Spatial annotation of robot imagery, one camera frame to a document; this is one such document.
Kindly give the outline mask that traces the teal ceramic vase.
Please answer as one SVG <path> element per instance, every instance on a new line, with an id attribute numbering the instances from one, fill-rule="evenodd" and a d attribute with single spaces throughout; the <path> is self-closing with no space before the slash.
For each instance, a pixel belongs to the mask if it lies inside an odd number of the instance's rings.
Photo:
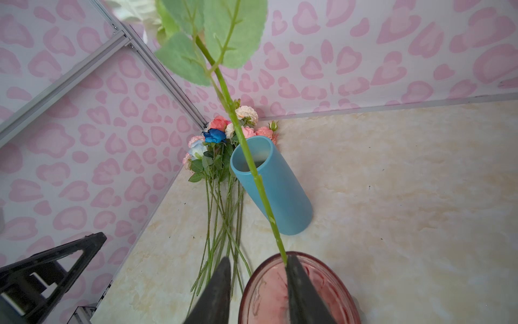
<path id="1" fill-rule="evenodd" d="M 271 139 L 253 136 L 246 142 L 262 177 L 279 232 L 287 236 L 303 232 L 312 221 L 313 209 L 290 166 Z"/>

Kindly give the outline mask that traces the small pink spray roses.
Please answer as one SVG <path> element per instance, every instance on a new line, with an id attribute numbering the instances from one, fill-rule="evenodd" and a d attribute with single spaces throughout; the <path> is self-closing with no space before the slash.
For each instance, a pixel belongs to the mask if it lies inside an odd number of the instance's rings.
<path id="1" fill-rule="evenodd" d="M 199 272 L 191 287 L 190 292 L 192 297 L 188 308 L 188 313 L 191 312 L 195 299 L 202 292 L 202 289 L 209 283 L 212 276 L 213 263 L 213 235 L 212 235 L 212 215 L 213 215 L 213 199 L 211 194 L 212 174 L 209 166 L 209 148 L 210 145 L 205 143 L 206 138 L 203 135 L 195 136 L 189 141 L 189 151 L 183 159 L 183 164 L 188 168 L 192 175 L 189 182 L 202 182 L 205 185 L 205 202 L 206 202 L 206 232 L 204 249 L 200 261 Z"/>

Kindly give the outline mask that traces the pink cream spray roses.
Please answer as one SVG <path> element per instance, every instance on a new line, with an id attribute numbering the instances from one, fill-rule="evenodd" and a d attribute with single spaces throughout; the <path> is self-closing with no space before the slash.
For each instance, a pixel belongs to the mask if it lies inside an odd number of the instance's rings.
<path id="1" fill-rule="evenodd" d="M 256 136 L 256 132 L 254 130 L 254 127 L 258 123 L 258 114 L 256 110 L 246 105 L 240 106 L 236 109 L 236 116 L 238 118 L 238 124 L 240 125 L 245 138 L 248 139 L 249 137 Z M 242 183 L 237 179 L 237 176 L 231 168 L 231 155 L 239 145 L 239 140 L 237 138 L 237 133 L 234 129 L 234 125 L 230 121 L 227 123 L 227 126 L 225 128 L 225 136 L 225 165 L 226 168 L 229 170 L 229 179 L 231 182 L 229 185 L 229 196 L 227 197 L 227 202 L 230 203 L 231 201 L 233 201 L 233 192 L 236 191 L 236 201 L 233 202 L 231 215 L 234 217 L 233 224 L 235 225 L 235 227 L 233 228 L 233 239 L 235 240 L 236 244 L 239 244 L 241 241 L 241 229 L 244 213 L 244 196 L 246 190 L 242 186 Z"/>

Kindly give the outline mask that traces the pink glass vase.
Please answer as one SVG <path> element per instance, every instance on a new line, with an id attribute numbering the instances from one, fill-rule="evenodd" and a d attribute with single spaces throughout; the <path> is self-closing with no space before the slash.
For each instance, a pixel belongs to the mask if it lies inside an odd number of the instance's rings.
<path id="1" fill-rule="evenodd" d="M 336 323 L 360 323 L 353 298 L 339 277 L 319 259 L 303 252 L 295 255 Z M 238 323 L 289 323 L 287 275 L 280 254 L 264 261 L 247 283 L 237 316 Z"/>

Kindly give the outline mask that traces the left corner aluminium post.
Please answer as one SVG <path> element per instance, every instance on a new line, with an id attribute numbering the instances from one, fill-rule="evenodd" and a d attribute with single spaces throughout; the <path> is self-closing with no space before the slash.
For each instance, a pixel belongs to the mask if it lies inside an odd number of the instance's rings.
<path id="1" fill-rule="evenodd" d="M 116 31 L 120 31 L 129 40 L 128 46 L 135 51 L 152 71 L 153 76 L 171 93 L 176 101 L 183 107 L 191 119 L 199 128 L 204 128 L 208 122 L 204 119 L 201 112 L 190 101 L 186 93 L 174 81 L 169 71 L 159 62 L 154 53 L 142 40 L 139 34 L 129 24 L 120 22 L 105 6 L 103 1 L 91 1 L 91 4 L 102 13 L 103 16 L 113 24 Z"/>

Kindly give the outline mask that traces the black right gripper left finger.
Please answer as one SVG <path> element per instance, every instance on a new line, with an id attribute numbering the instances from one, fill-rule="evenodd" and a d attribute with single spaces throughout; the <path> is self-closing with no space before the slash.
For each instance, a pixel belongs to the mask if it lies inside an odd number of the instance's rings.
<path id="1" fill-rule="evenodd" d="M 228 324 L 230 302 L 231 263 L 224 257 L 184 324 Z"/>

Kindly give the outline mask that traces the diagonal aluminium frame bar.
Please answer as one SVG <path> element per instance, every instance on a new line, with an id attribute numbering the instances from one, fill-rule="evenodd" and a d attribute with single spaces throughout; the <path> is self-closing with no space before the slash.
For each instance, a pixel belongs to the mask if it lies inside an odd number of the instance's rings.
<path id="1" fill-rule="evenodd" d="M 131 40 L 123 31 L 117 31 L 106 43 L 2 122 L 1 146 L 17 136 L 121 48 L 130 44 Z"/>

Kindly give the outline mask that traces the cream white rose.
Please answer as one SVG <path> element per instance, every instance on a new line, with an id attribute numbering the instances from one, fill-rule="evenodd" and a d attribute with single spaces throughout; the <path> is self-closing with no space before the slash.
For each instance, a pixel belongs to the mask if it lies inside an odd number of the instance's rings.
<path id="1" fill-rule="evenodd" d="M 235 127 L 284 264 L 288 263 L 271 204 L 253 161 L 221 67 L 238 69 L 259 47 L 267 1 L 108 1 L 121 22 L 141 24 L 161 45 L 156 58 L 175 75 L 212 86 Z"/>

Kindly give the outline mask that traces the pale blue white rose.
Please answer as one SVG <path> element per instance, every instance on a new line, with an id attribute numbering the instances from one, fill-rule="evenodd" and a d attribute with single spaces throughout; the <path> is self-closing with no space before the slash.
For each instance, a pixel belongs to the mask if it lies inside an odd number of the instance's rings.
<path id="1" fill-rule="evenodd" d="M 202 202 L 206 203 L 207 211 L 205 245 L 199 273 L 191 288 L 193 296 L 198 296 L 209 283 L 222 257 L 224 231 L 221 229 L 223 208 L 219 183 L 223 171 L 221 153 L 220 144 L 205 143 L 201 139 L 193 142 L 190 147 L 188 166 L 192 175 L 189 181 L 205 184 L 206 197 Z"/>

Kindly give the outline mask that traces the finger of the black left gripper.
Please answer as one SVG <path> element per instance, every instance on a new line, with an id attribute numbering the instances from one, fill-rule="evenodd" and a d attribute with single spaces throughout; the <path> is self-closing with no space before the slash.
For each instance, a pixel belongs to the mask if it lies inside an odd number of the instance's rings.
<path id="1" fill-rule="evenodd" d="M 43 323 L 107 241 L 99 232 L 1 268 L 1 322 Z"/>

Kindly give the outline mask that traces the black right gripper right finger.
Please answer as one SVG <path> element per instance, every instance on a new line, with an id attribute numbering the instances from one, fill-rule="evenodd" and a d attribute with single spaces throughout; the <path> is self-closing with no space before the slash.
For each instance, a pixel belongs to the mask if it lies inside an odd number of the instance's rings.
<path id="1" fill-rule="evenodd" d="M 333 316 L 318 295 L 305 269 L 295 255 L 287 257 L 285 267 L 290 323 L 332 323 Z"/>

